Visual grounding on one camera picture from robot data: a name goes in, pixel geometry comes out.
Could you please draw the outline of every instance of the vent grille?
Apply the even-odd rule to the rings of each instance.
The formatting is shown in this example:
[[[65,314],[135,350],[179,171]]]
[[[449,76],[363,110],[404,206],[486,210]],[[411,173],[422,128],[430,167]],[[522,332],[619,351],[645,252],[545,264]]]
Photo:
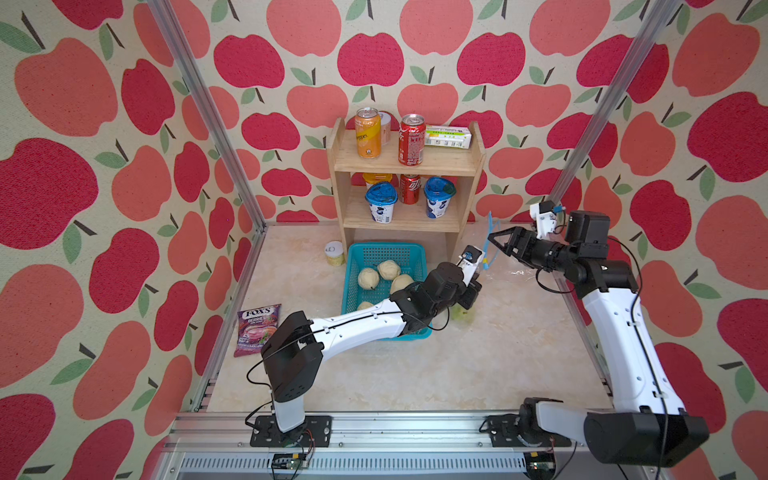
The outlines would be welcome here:
[[[265,473],[271,454],[187,453],[182,472]],[[303,472],[514,473],[525,472],[522,453],[317,453]]]

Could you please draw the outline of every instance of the coca-cola can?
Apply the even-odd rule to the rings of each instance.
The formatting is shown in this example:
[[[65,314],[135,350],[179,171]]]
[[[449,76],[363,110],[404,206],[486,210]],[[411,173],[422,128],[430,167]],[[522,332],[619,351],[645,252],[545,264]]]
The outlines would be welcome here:
[[[413,205],[419,201],[419,188],[422,178],[419,175],[400,175],[400,200],[404,204]]]
[[[407,114],[400,122],[400,149],[397,155],[403,165],[412,167],[424,160],[424,137],[427,125],[424,117]]]

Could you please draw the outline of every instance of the blue basket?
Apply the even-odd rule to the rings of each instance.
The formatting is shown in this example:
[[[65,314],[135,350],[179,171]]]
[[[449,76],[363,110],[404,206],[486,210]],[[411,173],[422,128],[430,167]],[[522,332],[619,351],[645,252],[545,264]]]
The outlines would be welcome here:
[[[400,273],[407,273],[416,282],[423,282],[427,277],[426,253],[424,247],[417,243],[355,243],[349,248],[347,255],[342,314],[354,312],[362,302],[376,305],[389,296],[391,280],[380,279],[379,285],[374,290],[363,290],[357,284],[357,275],[360,270],[366,267],[376,270],[376,267],[385,260],[394,260],[400,265]],[[430,329],[423,328],[408,335],[384,340],[418,340],[425,339],[431,334]]]

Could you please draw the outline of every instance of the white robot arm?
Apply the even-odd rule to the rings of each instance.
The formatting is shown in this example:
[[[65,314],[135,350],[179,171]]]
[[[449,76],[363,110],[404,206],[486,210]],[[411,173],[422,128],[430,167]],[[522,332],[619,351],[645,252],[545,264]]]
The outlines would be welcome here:
[[[455,303],[470,308],[482,288],[475,278],[483,257],[482,251],[467,246],[458,264],[440,263],[424,282],[414,282],[364,310],[318,319],[291,313],[261,351],[280,431],[304,423],[304,393],[322,362],[363,343],[426,328]]]
[[[630,266],[607,260],[610,219],[595,212],[571,212],[564,244],[543,238],[554,229],[553,212],[551,202],[542,202],[535,212],[531,209],[531,217],[542,223],[537,231],[513,227],[488,239],[524,265],[558,270],[574,284],[603,345],[615,412],[526,399],[515,432],[499,435],[557,433],[586,443],[603,463],[674,466],[709,438],[707,424],[686,413],[664,373],[643,320]],[[504,244],[496,240],[507,235]],[[366,310],[325,319],[307,319],[303,312],[289,315],[261,353],[280,431],[303,428],[303,394],[323,361],[375,339],[424,328],[455,303],[471,307],[482,288],[476,270],[483,256],[468,246],[458,265],[441,263],[424,282],[414,282]]]
[[[589,312],[611,372],[615,412],[596,413],[550,399],[526,399],[517,432],[552,432],[586,443],[603,463],[676,465],[709,438],[707,424],[689,416],[669,383],[645,326],[634,275],[625,262],[607,260],[610,219],[571,212],[565,240],[545,240],[553,211],[542,202],[531,217],[537,231],[513,227],[488,239],[531,268],[557,270],[574,285]],[[509,238],[504,244],[496,238]]]

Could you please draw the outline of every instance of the white box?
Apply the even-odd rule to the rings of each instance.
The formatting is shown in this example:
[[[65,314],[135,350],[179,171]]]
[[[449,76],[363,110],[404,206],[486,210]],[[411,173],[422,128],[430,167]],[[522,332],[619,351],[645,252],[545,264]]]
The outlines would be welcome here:
[[[427,125],[424,133],[424,144],[436,147],[469,148],[472,134],[466,127],[443,127]]]

